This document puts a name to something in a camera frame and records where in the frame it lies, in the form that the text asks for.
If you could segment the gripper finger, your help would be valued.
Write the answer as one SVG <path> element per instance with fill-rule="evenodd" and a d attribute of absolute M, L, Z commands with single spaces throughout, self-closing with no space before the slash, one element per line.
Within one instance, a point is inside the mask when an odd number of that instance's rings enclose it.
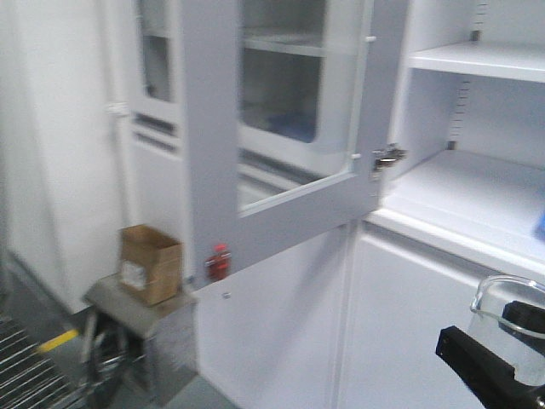
<path fill-rule="evenodd" d="M 435 354 L 485 408 L 544 407 L 543 385 L 518 381 L 513 366 L 454 325 L 440 331 Z"/>
<path fill-rule="evenodd" d="M 512 301 L 506 304 L 502 311 L 502 317 L 517 328 L 544 334 L 544 309 L 535 305 Z"/>

